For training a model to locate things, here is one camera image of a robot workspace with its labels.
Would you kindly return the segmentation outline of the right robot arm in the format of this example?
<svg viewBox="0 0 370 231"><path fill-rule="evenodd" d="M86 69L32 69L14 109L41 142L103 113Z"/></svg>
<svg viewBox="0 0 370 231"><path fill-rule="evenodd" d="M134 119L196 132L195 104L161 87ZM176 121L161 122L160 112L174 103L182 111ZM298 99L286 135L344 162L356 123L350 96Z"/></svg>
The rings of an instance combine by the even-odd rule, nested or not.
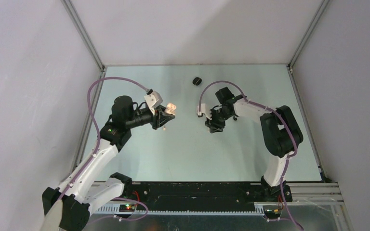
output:
<svg viewBox="0 0 370 231"><path fill-rule="evenodd" d="M216 92L219 105L209 109L198 102L198 117L206 117L205 125L210 133L222 132L230 118L250 118L261 125L264 144L271 157L261 177L261 195L267 201L276 198L286 201L285 175L290 159L295 157L303 142L302 131L288 106L271 108L247 99L244 93L235 96L225 87Z"/></svg>

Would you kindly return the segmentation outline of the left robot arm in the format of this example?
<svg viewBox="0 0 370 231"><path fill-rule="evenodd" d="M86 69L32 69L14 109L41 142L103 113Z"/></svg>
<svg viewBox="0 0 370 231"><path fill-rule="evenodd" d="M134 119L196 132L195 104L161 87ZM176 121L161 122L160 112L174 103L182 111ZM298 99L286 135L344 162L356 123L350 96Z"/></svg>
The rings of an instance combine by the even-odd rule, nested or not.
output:
<svg viewBox="0 0 370 231"><path fill-rule="evenodd" d="M129 96L114 100L109 119L97 135L96 146L60 185L48 187L42 194L45 219L41 230L81 231L91 215L109 201L132 197L132 179L112 174L108 180L92 187L104 167L120 153L130 139L131 129L150 124L152 129L163 127L176 116L176 105L163 106L157 92L144 97L145 108L134 108L135 102Z"/></svg>

